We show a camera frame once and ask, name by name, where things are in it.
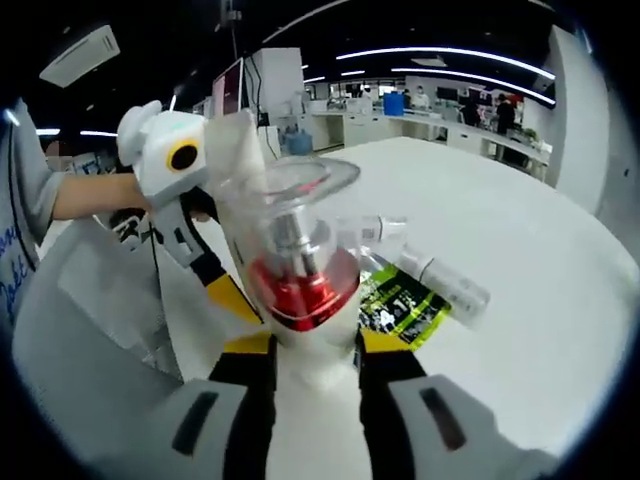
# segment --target gray t-shirt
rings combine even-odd
[[[35,125],[22,100],[14,114],[20,125],[7,127],[0,139],[0,335],[3,339],[10,338],[13,331],[34,273],[32,268],[38,264],[35,244],[42,243],[47,233],[53,204],[64,178],[64,173],[49,169]]]

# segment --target black ceiling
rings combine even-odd
[[[115,131],[132,105],[152,99],[178,107],[204,98],[211,82],[234,60],[231,31],[218,29],[220,0],[59,1],[38,7],[30,19],[32,79],[23,95],[38,127],[63,135],[82,129]],[[402,46],[450,46],[496,53],[542,66],[551,25],[559,15],[527,0],[485,2],[350,0],[263,40],[326,0],[235,0],[239,54],[262,46],[300,47],[306,77],[340,78],[364,69],[389,76],[393,67],[418,67],[416,55],[377,55],[336,61],[340,54]],[[121,54],[66,89],[37,79],[37,72],[96,25],[109,23]],[[530,87],[535,74],[484,59],[443,55],[452,70],[500,78]],[[89,105],[94,107],[87,111]]]

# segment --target black strap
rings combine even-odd
[[[22,238],[22,231],[20,230],[20,225],[18,225],[18,212],[16,211],[15,198],[13,195],[13,125],[9,125],[9,151],[7,154],[8,163],[9,163],[9,201],[11,202],[11,212],[13,214],[13,223],[16,229],[16,237],[18,237],[18,241],[20,242],[20,247],[22,247],[22,252],[24,253],[24,257],[27,260],[27,264],[29,268],[35,272],[36,265],[35,262],[31,259],[29,252],[27,252],[27,247],[24,244],[24,239]]]

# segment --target yellow stripe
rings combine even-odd
[[[367,353],[395,352],[398,350],[410,350],[409,345],[393,337],[388,333],[375,332],[368,328],[362,328],[362,339]]]
[[[442,310],[438,312],[436,317],[433,319],[433,322],[431,322],[431,325],[429,325],[429,327],[424,332],[422,332],[420,336],[418,336],[418,338],[411,342],[410,347],[412,352],[415,352],[424,344],[424,342],[427,341],[427,339],[433,334],[433,332],[436,331],[436,328],[440,326],[442,320],[444,320],[447,315],[449,315],[450,311],[451,306],[447,304]]]
[[[427,295],[427,298],[425,298],[420,305],[418,305],[416,308],[411,310],[411,313],[407,315],[407,318],[405,318],[402,322],[396,325],[396,327],[391,332],[391,335],[398,336],[402,332],[404,332],[404,329],[407,328],[407,326],[410,323],[412,323],[416,318],[418,318],[418,315],[420,315],[424,311],[424,309],[429,306],[434,296],[435,296],[435,292],[430,292],[429,295]]]
[[[259,332],[248,337],[240,337],[224,345],[224,353],[269,353],[271,332]]]
[[[262,323],[229,274],[209,284],[207,294],[213,302],[225,307],[243,320],[257,325]]]

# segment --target blue container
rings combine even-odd
[[[309,155],[313,152],[311,135],[304,130],[296,133],[287,133],[285,138],[287,149],[291,155]]]
[[[404,115],[404,95],[398,92],[385,93],[382,106],[385,115],[401,117]]]

